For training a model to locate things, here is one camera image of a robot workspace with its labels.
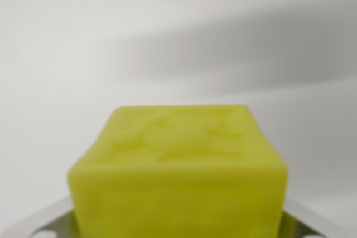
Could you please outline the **black silver gripper left finger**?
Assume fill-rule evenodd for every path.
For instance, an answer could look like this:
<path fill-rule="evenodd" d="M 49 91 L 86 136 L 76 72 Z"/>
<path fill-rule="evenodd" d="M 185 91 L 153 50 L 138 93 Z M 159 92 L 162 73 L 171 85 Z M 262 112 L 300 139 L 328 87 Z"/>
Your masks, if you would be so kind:
<path fill-rule="evenodd" d="M 35 237 L 41 232 L 50 237 L 79 237 L 70 197 L 35 212 L 9 227 L 10 237 Z"/>

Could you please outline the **black silver gripper right finger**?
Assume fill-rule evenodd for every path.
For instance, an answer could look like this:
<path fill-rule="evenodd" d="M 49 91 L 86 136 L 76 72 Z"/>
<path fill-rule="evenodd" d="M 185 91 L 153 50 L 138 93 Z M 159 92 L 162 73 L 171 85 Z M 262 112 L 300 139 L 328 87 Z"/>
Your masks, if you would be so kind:
<path fill-rule="evenodd" d="M 281 237 L 345 237 L 345 231 L 301 203 L 286 199 Z"/>

